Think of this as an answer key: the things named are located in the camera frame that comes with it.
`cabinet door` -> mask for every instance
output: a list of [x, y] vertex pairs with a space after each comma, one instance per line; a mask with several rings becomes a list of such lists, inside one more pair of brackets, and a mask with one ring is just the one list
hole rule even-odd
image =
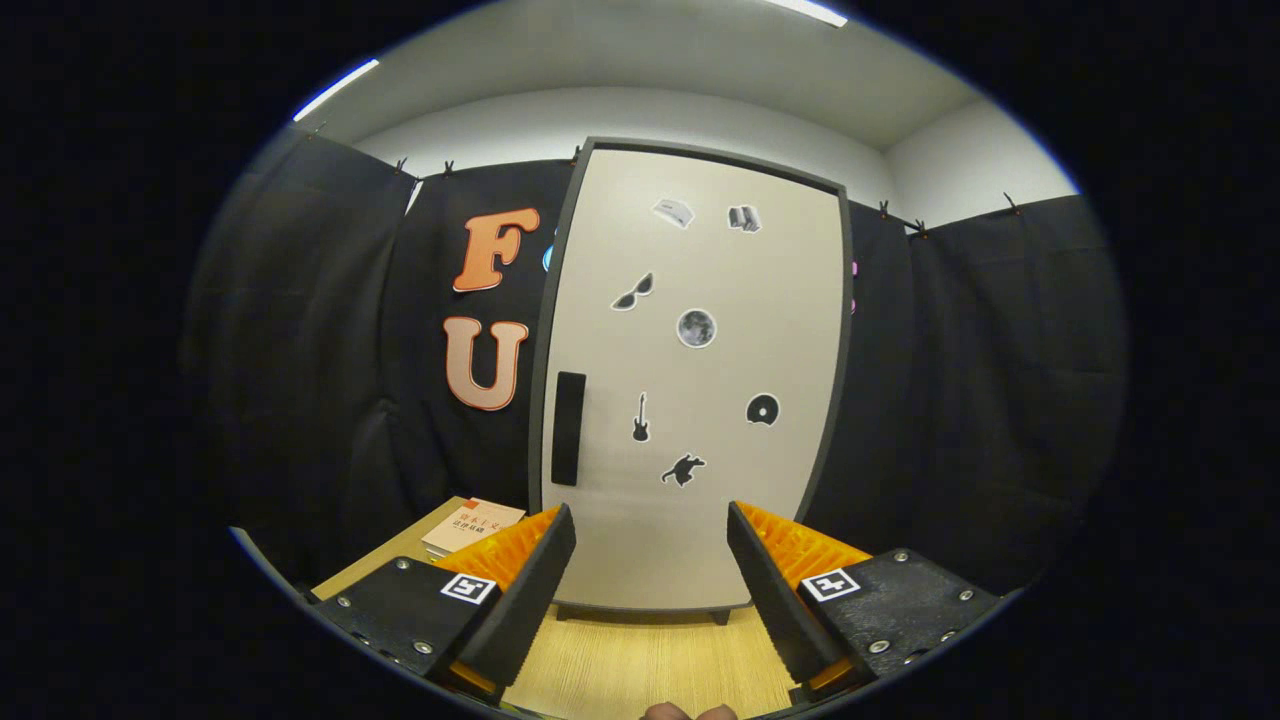
[[833, 420], [844, 192], [708, 155], [585, 155], [534, 379], [541, 506], [568, 503], [577, 532], [556, 600], [746, 605], [727, 505], [795, 518]]

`black curtain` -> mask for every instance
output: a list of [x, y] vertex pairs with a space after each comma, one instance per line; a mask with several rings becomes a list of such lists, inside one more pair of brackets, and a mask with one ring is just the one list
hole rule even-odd
[[1106, 240], [1079, 196], [910, 237], [860, 215], [846, 400], [806, 523], [1020, 587], [1070, 539], [1119, 432], [1126, 331]]
[[[412, 507], [426, 514], [452, 495], [529, 507], [529, 398], [538, 315], [547, 282], [544, 258], [556, 238], [573, 167], [538, 160], [471, 168], [424, 178], [398, 233], [387, 277], [381, 316], [381, 359], [388, 396], [398, 407], [393, 425], [396, 459], [412, 488]], [[458, 292], [470, 232], [476, 217], [532, 209], [538, 227], [518, 232], [516, 256], [493, 269], [500, 282]], [[471, 354], [475, 383], [489, 387], [497, 373], [494, 323], [520, 323], [511, 402], [480, 410], [453, 396], [445, 380], [445, 318], [480, 323]]]
[[201, 249], [182, 341], [200, 489], [291, 582], [325, 579], [415, 519], [375, 356], [412, 186], [291, 126], [246, 169]]

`letter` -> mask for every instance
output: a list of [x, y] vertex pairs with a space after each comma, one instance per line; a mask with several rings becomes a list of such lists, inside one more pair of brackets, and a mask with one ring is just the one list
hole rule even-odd
[[453, 396], [477, 410], [502, 410], [516, 396], [516, 361], [520, 343], [529, 328], [520, 323], [494, 323], [489, 334], [498, 341], [498, 361], [492, 387], [480, 387], [471, 377], [471, 354], [480, 334], [480, 322], [471, 318], [445, 318], [444, 377]]
[[[532, 208], [476, 215], [467, 220], [467, 254], [462, 260], [462, 273], [453, 278], [453, 290], [472, 292], [498, 287], [502, 273], [493, 269], [494, 255], [502, 258], [503, 265], [509, 265], [520, 252], [520, 231], [534, 232], [539, 223], [538, 210]], [[498, 234], [504, 227], [507, 229]]]

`black handle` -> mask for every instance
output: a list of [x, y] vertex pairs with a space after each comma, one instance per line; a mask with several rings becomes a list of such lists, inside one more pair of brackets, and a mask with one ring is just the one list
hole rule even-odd
[[582, 396], [586, 375], [561, 372], [556, 377], [556, 418], [552, 427], [552, 482], [577, 486], [577, 443], [582, 437]]

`book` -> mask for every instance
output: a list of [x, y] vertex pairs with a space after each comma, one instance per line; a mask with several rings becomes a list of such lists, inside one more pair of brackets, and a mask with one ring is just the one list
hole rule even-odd
[[503, 528], [515, 525], [524, 516], [525, 511], [518, 507], [507, 507], [472, 497], [422, 536], [422, 543], [426, 544], [426, 551], [435, 557], [444, 557]]

